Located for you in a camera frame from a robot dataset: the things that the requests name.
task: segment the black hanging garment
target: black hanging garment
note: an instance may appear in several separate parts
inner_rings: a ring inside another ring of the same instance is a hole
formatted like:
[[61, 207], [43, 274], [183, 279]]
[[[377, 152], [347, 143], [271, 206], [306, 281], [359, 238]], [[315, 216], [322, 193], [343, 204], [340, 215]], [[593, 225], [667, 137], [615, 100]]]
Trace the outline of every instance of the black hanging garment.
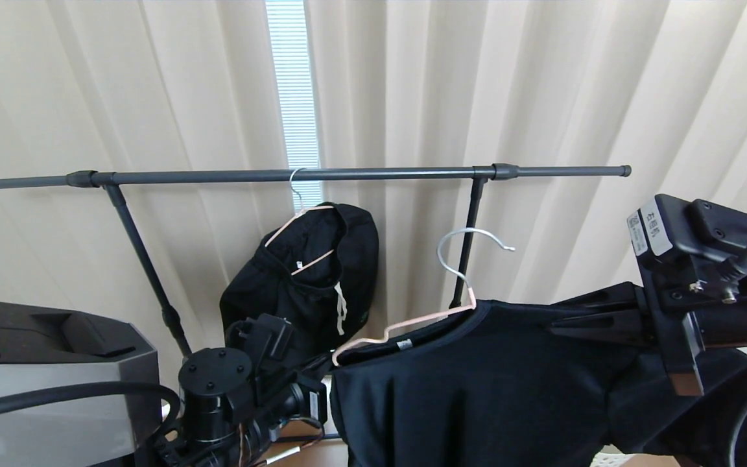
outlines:
[[[589, 467], [625, 453], [723, 465], [747, 355], [697, 358], [705, 396], [677, 396], [647, 349], [557, 337], [577, 308], [480, 301], [391, 341], [344, 352], [330, 403], [352, 467]], [[747, 467], [747, 418], [736, 449]]]
[[[275, 231], [261, 239], [220, 297], [225, 331], [261, 313], [284, 317], [296, 328], [292, 351], [303, 361], [337, 348], [365, 325], [379, 264], [376, 225], [366, 210], [321, 205], [335, 209], [304, 213], [267, 247]], [[291, 275], [330, 249], [328, 257]]]

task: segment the white woven object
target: white woven object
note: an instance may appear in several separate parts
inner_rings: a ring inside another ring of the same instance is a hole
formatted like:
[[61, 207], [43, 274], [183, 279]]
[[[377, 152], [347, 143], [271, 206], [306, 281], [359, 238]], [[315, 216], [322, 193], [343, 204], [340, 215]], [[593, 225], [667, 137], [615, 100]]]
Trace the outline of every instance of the white woven object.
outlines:
[[599, 452], [593, 457], [593, 463], [590, 467], [620, 467], [630, 461], [632, 454], [607, 454]]

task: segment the t-shirt sleeve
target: t-shirt sleeve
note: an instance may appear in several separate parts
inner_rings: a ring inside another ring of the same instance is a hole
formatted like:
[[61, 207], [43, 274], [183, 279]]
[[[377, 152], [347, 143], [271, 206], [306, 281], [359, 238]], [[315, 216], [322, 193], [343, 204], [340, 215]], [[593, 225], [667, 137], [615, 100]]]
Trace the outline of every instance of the t-shirt sleeve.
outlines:
[[[684, 455], [705, 467], [724, 465], [730, 423], [747, 391], [747, 355], [713, 349], [696, 361], [705, 396], [677, 396], [661, 357], [641, 354], [608, 393], [608, 442], [625, 453]], [[747, 467], [747, 418], [736, 464]]]

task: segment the black metal rod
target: black metal rod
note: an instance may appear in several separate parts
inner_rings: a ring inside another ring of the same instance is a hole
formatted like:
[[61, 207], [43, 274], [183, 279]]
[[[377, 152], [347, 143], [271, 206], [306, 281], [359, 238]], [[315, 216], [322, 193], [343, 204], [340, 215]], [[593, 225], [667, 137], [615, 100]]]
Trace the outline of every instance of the black metal rod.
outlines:
[[[480, 209], [480, 198], [483, 197], [483, 186], [488, 180], [486, 178], [475, 178], [471, 183], [471, 196], [469, 196], [469, 213], [466, 215], [466, 227], [475, 227], [477, 224], [477, 210]], [[463, 246], [460, 249], [460, 265], [457, 270], [466, 274], [469, 266], [469, 256], [471, 256], [471, 240], [474, 239], [474, 233], [466, 232], [463, 234]], [[463, 279], [457, 278], [454, 284], [454, 298], [448, 308], [459, 307], [460, 298], [463, 295]]]
[[[517, 177], [619, 176], [630, 174], [629, 165], [615, 167], [519, 167], [509, 163], [473, 167], [404, 167], [391, 169], [305, 169], [296, 180], [424, 180], [424, 178], [486, 178], [510, 180]], [[80, 171], [55, 177], [0, 178], [0, 189], [41, 186], [80, 188], [116, 184], [199, 184], [281, 182], [292, 171], [181, 171], [181, 172], [91, 172]]]
[[115, 209], [117, 210], [117, 215], [123, 223], [123, 228], [128, 236], [128, 240], [131, 241], [131, 246], [134, 247], [137, 259], [140, 260], [140, 265], [143, 266], [143, 272], [146, 273], [148, 283], [152, 286], [154, 296], [157, 296], [163, 314], [163, 323], [166, 325], [166, 328], [169, 329], [169, 332], [172, 333], [175, 342], [178, 343], [180, 352], [184, 357], [189, 357], [189, 355], [192, 355], [192, 349], [190, 349], [189, 342], [186, 340], [184, 327], [180, 324], [180, 315], [178, 314], [178, 311], [174, 309], [172, 304], [169, 303], [169, 298], [166, 296], [166, 290], [163, 290], [163, 284], [160, 283], [158, 273], [154, 270], [154, 264], [152, 263], [151, 257], [148, 256], [146, 245], [143, 244], [140, 232], [137, 231], [137, 226], [134, 224], [134, 219], [131, 217], [128, 205], [125, 203], [123, 192], [119, 189], [119, 186], [106, 186], [106, 192], [112, 200], [113, 206], [115, 206]]

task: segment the curtain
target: curtain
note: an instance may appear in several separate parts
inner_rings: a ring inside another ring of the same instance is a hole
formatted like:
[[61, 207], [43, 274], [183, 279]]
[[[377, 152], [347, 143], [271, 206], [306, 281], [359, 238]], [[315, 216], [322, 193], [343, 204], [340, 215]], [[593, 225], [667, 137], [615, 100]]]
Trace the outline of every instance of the curtain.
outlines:
[[[656, 193], [747, 211], [747, 3], [309, 0], [321, 165], [622, 165], [629, 178], [486, 184], [478, 298], [552, 302], [638, 281], [624, 220]], [[0, 178], [287, 168], [264, 2], [0, 2]], [[366, 333], [447, 307], [439, 238], [468, 180], [324, 182], [381, 243]], [[286, 184], [128, 186], [193, 349]], [[459, 237], [445, 250], [457, 263]], [[0, 300], [134, 323], [175, 385], [178, 349], [106, 195], [0, 191]]]

